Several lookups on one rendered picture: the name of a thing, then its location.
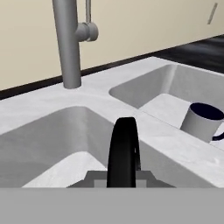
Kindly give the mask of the white mug with dark inside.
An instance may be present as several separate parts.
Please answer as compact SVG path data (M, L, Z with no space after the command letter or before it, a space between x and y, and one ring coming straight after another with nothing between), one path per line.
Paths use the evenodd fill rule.
M203 102L194 102L189 106L180 129L210 143L224 139L224 131L218 136L215 135L222 122L224 113L220 109Z

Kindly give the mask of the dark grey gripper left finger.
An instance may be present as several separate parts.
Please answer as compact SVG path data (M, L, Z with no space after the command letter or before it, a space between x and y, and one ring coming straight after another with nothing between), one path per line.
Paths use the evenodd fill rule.
M84 179L70 185L69 188L105 188L106 186L106 171L88 171Z

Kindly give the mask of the white double basin sink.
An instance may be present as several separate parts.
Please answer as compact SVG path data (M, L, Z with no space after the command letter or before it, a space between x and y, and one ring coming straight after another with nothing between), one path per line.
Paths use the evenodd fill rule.
M224 74L149 57L0 100L0 188L67 187L104 171L116 120L136 118L144 171L176 187L224 188L224 139L180 130L188 107L224 111Z

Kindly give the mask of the grey sink tap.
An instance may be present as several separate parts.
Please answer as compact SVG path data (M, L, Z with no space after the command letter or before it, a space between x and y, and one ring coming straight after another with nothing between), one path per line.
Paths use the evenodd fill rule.
M52 0L64 88L81 86L80 42L96 41L97 25L91 17L91 0L85 0L86 21L78 22L77 0Z

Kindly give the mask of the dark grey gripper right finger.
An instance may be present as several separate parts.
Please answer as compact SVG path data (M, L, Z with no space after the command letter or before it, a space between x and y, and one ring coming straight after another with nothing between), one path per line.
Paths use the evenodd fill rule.
M137 188L173 188L156 177L150 171L136 171Z

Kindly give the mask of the black kettle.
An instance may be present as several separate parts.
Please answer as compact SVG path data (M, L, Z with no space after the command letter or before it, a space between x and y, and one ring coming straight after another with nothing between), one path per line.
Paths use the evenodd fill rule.
M120 117L115 122L110 140L107 187L135 187L136 171L140 170L136 119Z

